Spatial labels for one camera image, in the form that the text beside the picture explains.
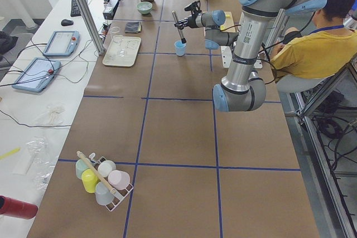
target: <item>white table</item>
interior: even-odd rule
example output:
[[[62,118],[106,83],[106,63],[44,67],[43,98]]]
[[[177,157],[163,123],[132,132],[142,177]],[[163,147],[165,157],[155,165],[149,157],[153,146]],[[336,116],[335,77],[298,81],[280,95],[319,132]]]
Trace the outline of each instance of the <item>white table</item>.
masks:
[[[89,8],[92,12],[93,19],[97,29],[101,28],[103,22],[102,11],[103,0],[88,0]],[[0,109],[16,118],[20,123],[28,125],[37,125],[36,119],[43,113],[47,112],[47,106],[61,104],[65,109],[60,115],[61,125],[71,125],[81,102],[84,88],[86,87],[95,62],[97,61],[97,52],[93,43],[83,51],[82,58],[77,57],[71,61],[85,46],[86,41],[91,40],[88,30],[82,17],[70,17],[71,0],[59,0],[58,4],[51,11],[47,19],[37,30],[33,37],[34,43],[47,43],[53,31],[59,30],[77,30],[80,32],[80,42],[71,57],[59,59],[62,65],[67,64],[58,72],[59,75],[65,76],[71,81],[78,81],[73,84],[62,76],[53,79],[50,85],[41,93],[31,93],[13,89],[11,86],[0,87]],[[61,26],[61,20],[68,18],[74,21],[72,26]],[[18,70],[16,67],[24,70],[34,57],[42,57],[39,50],[35,47],[29,48],[21,53],[11,70]],[[10,72],[0,82],[0,85],[14,83],[19,73]],[[29,128],[18,125],[11,118],[0,114],[0,133],[1,146],[0,155],[7,153],[17,147],[20,151],[0,160],[0,195],[8,196],[25,202],[40,205],[44,190],[37,190],[33,181],[37,170],[38,163],[33,163],[25,175],[13,174],[14,166],[20,158],[29,158],[26,143],[33,140],[34,137],[45,137],[48,141],[48,155],[53,164],[56,163],[62,150],[64,142],[70,127],[64,128]],[[26,237],[33,219],[23,220],[20,218],[3,216],[0,218],[1,237],[23,238]]]

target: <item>red can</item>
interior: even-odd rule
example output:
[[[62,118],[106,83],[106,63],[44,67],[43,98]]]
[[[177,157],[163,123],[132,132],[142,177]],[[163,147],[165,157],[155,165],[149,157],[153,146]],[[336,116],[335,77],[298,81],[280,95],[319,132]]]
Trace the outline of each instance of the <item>red can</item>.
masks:
[[[0,196],[0,215],[29,220],[37,214],[37,210],[38,207],[33,203]]]

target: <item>green bowl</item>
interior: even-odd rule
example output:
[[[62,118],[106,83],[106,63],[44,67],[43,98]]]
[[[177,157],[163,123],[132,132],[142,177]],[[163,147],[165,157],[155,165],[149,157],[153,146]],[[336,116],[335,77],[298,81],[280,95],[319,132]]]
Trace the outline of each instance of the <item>green bowl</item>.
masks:
[[[138,9],[141,14],[149,14],[152,11],[152,4],[147,1],[139,2],[136,5],[136,9]]]

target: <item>computer mouse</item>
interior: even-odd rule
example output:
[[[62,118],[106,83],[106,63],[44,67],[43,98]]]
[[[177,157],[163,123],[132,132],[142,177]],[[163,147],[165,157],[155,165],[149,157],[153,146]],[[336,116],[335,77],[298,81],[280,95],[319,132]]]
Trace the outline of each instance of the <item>computer mouse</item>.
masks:
[[[61,21],[61,25],[62,26],[68,26],[68,25],[72,25],[73,24],[73,21],[72,20],[69,20],[69,19],[63,19]]]

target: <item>keyboard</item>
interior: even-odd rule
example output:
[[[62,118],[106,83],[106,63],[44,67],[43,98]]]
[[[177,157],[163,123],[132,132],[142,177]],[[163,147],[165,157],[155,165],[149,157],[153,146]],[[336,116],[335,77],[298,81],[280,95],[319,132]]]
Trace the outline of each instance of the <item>keyboard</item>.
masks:
[[[80,16],[79,6],[76,0],[71,1],[71,17]]]

